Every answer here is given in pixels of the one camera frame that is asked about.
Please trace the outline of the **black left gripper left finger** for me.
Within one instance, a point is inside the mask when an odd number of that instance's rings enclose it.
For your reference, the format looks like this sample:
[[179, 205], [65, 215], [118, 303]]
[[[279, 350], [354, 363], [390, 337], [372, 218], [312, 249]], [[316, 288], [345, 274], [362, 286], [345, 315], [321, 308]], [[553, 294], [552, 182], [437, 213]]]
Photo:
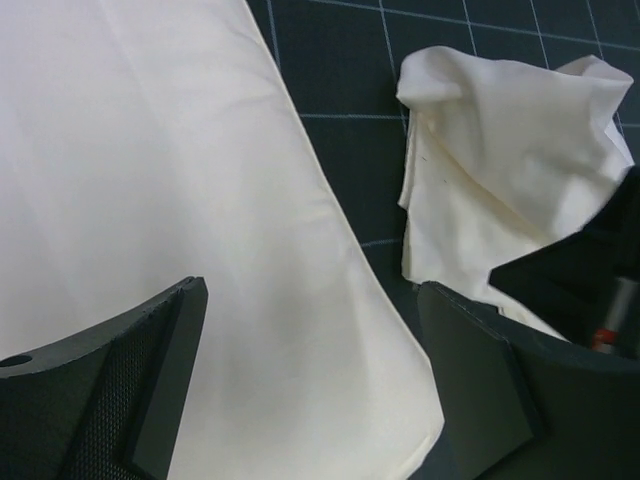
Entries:
[[187, 277], [1, 362], [4, 479], [165, 479], [208, 301]]

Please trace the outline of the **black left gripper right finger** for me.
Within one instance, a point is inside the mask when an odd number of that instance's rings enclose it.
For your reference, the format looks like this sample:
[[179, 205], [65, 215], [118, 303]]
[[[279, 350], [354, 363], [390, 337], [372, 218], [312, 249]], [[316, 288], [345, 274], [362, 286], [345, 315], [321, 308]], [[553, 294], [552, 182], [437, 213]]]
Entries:
[[639, 365], [501, 316], [436, 282], [418, 309], [465, 479], [635, 479]]

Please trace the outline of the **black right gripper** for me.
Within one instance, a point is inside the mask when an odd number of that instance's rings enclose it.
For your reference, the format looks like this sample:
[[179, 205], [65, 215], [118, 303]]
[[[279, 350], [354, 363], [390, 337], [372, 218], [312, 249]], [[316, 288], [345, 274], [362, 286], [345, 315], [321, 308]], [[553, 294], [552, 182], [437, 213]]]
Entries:
[[567, 340], [639, 356], [639, 169], [578, 232], [494, 268], [489, 284]]

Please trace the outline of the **cream pillowcase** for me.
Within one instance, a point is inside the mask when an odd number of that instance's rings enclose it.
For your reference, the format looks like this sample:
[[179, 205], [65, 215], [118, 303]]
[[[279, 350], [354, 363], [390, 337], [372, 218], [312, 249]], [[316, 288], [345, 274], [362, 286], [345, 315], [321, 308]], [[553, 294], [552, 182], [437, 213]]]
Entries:
[[489, 275], [578, 231], [614, 192], [632, 157], [613, 116], [632, 82], [591, 55], [554, 70], [446, 46], [408, 55], [403, 276], [560, 337]]

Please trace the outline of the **cream pillow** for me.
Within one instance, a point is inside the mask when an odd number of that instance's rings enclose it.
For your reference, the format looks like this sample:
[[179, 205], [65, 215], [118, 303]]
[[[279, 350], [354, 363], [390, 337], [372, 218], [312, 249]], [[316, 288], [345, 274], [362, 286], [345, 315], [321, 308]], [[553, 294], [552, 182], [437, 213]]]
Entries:
[[209, 305], [173, 479], [406, 479], [442, 428], [241, 1], [1, 5], [1, 351], [187, 276]]

